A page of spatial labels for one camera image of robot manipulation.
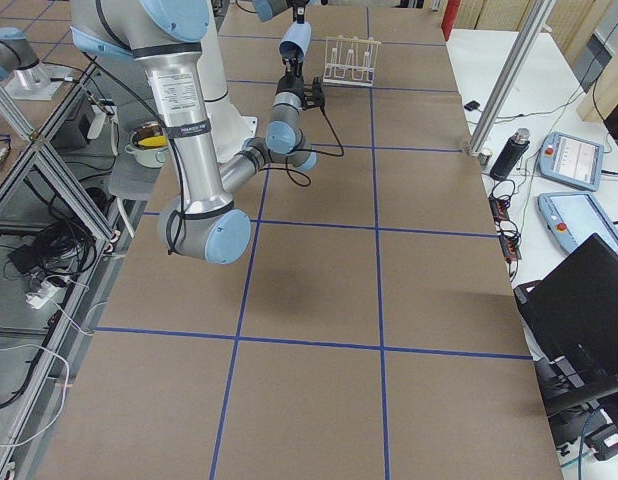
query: red object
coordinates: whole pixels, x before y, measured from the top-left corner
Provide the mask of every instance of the red object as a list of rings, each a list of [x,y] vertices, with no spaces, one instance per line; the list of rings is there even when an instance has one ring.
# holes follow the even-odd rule
[[[447,3],[445,16],[442,18],[442,34],[445,36],[445,41],[449,40],[451,30],[453,30],[453,22],[456,21],[459,8],[460,0],[449,0],[449,2]]]

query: computer monitor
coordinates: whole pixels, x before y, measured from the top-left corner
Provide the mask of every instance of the computer monitor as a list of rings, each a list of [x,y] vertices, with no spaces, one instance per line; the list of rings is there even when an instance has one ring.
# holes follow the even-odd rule
[[[521,312],[550,360],[566,357],[585,384],[618,374],[618,255],[597,234],[526,296]],[[618,393],[598,401],[618,428]]]

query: black bottle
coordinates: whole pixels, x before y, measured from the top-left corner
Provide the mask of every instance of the black bottle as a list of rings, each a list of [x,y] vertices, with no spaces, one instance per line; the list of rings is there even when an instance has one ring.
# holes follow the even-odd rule
[[[491,167],[489,176],[494,180],[502,182],[508,176],[514,165],[520,160],[522,154],[529,148],[529,130],[519,128],[512,137],[507,140],[505,147],[498,155],[496,163]]]

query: white table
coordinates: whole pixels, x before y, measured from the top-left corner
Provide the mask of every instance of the white table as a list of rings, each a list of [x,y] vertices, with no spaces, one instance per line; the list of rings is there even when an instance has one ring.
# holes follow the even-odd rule
[[[515,32],[453,31],[448,49],[463,103],[476,100],[480,102],[480,109],[484,108],[515,38]],[[572,96],[574,93],[576,95],[582,93],[578,80],[551,36],[543,33],[520,72],[500,116],[552,111],[567,103],[570,98],[574,98]],[[605,126],[602,123],[583,122],[578,116],[576,108],[582,98],[584,95],[580,95],[575,102],[551,115],[534,115],[494,125],[484,145],[494,153],[485,172],[488,172],[493,165],[508,137],[522,127],[531,130],[531,145],[523,156],[523,160],[531,157],[528,161],[529,169],[534,165],[533,154],[540,148],[546,135],[551,131],[559,131],[606,145],[607,150],[611,149],[611,153],[605,155],[603,169],[618,171],[618,148],[608,135]],[[480,112],[465,111],[465,115],[469,128],[473,131]],[[487,176],[483,178],[485,188],[487,191],[491,190],[492,179]],[[509,178],[517,185],[521,185],[509,209],[512,220],[522,228],[522,260],[519,262],[518,274],[514,281],[514,285],[517,285],[544,278],[566,258],[566,253],[551,237],[538,212],[536,197],[543,192],[563,192],[573,189],[540,176],[533,178],[528,176],[524,181],[525,177],[516,168]],[[501,185],[496,191],[497,194],[510,192],[509,185]],[[618,177],[603,176],[600,188],[594,195],[608,216],[614,221],[618,220]],[[570,458],[572,457],[561,459],[561,463]],[[566,480],[576,479],[577,467],[572,465],[564,468],[563,475]],[[586,458],[583,461],[583,478],[618,480],[618,456],[606,462]]]

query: blue and white device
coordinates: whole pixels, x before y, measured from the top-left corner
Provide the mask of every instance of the blue and white device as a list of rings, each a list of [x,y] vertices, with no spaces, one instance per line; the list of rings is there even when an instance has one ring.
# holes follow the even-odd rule
[[[550,133],[538,153],[543,176],[581,190],[595,192],[600,184],[605,148],[594,142]]]
[[[541,193],[538,208],[547,228],[568,253],[597,233],[618,254],[618,229],[591,193]]]

